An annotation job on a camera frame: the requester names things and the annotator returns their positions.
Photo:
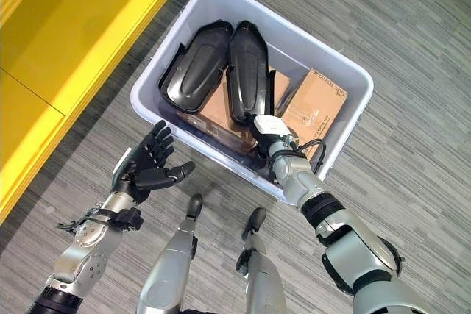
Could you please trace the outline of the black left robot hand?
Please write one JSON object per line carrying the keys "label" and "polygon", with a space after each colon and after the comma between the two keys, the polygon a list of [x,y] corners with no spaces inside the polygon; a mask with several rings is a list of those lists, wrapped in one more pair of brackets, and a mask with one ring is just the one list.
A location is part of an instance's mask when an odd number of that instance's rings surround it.
{"label": "black left robot hand", "polygon": [[151,191],[182,182],[196,165],[188,161],[176,167],[167,167],[167,159],[174,153],[173,142],[171,129],[164,120],[158,121],[113,172],[110,191],[126,193],[136,204],[141,204]]}

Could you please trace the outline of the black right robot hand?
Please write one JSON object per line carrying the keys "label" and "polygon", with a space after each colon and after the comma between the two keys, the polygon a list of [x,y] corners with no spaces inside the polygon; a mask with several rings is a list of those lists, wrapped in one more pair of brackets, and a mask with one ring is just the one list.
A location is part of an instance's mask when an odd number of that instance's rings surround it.
{"label": "black right robot hand", "polygon": [[291,132],[281,118],[273,115],[251,115],[249,130],[257,142],[257,157],[266,159],[276,151],[291,150]]}

